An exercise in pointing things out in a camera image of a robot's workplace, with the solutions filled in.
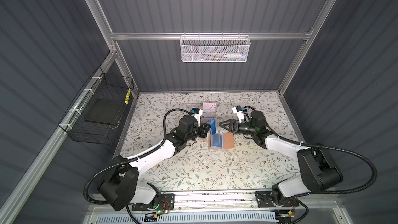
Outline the pink leather card holder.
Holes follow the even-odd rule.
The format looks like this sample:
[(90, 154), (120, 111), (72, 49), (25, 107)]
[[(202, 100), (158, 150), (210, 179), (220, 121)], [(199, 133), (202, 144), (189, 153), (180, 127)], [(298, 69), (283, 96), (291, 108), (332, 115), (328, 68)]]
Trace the pink leather card holder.
[(233, 149), (235, 147), (234, 134), (223, 133), (210, 135), (208, 140), (208, 147), (210, 149)]

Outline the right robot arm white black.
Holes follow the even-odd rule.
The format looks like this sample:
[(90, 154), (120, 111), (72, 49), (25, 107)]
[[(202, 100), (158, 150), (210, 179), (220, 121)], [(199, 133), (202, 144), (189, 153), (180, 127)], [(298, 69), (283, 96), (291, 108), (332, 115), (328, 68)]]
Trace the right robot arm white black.
[(298, 162), (298, 176), (285, 179), (272, 187), (271, 197), (275, 206), (283, 206), (293, 197), (321, 194), (343, 181), (343, 174), (326, 149), (285, 141), (271, 129), (261, 111), (252, 111), (251, 115), (243, 111), (236, 114), (237, 120), (229, 119), (220, 122), (219, 126), (234, 134), (249, 135), (258, 146)]

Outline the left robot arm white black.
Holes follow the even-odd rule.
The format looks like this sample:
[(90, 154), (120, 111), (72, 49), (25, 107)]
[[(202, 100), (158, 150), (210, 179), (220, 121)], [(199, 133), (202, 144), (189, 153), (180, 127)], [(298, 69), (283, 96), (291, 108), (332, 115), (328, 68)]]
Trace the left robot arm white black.
[(211, 125), (200, 123), (199, 118), (197, 114), (183, 116), (178, 127), (167, 133), (164, 140), (136, 157), (117, 156), (116, 162), (130, 162), (105, 171), (98, 190), (107, 204), (116, 211), (129, 204), (142, 204), (149, 209), (156, 209), (161, 201), (160, 190), (152, 183), (141, 184), (139, 181), (149, 169), (186, 148), (189, 141), (207, 137)]

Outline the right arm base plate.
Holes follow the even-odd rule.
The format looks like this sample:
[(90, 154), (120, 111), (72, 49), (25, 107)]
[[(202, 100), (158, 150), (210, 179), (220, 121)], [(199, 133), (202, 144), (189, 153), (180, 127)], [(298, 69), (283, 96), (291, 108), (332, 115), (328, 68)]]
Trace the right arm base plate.
[(255, 191), (255, 198), (259, 208), (267, 208), (267, 207), (296, 208), (300, 206), (300, 204), (293, 198), (273, 196), (272, 190)]

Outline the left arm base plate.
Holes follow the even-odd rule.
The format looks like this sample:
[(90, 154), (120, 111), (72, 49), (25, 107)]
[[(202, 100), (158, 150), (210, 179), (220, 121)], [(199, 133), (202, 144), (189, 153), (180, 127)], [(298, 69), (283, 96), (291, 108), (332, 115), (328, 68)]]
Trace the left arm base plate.
[(131, 205), (132, 211), (171, 211), (174, 209), (175, 194), (161, 193), (156, 196), (149, 204), (133, 203)]

